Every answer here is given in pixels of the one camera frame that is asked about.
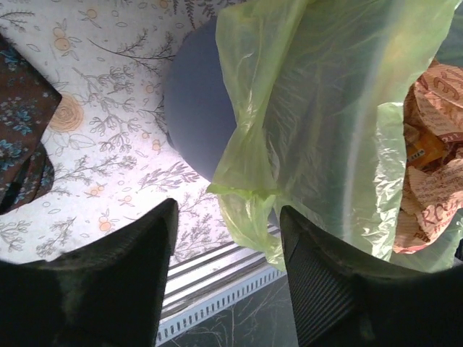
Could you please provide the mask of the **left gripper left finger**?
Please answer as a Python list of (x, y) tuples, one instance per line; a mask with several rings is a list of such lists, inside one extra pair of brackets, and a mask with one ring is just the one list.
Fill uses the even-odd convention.
[(178, 204), (52, 261), (1, 263), (3, 346), (153, 346)]

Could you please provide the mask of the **green trash bag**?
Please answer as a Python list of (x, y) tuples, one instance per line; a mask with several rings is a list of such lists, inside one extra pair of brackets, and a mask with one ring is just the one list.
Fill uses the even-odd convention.
[(216, 44), (237, 127), (209, 191), (233, 240), (284, 270), (271, 213), (289, 205), (382, 260), (450, 268), (457, 215), (426, 250), (395, 255), (406, 166), (403, 104), (458, 1), (247, 1), (222, 9)]

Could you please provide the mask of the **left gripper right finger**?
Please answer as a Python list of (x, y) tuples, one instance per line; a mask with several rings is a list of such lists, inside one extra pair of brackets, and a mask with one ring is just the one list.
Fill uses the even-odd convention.
[(300, 346), (460, 346), (462, 267), (423, 273), (367, 254), (280, 213)]

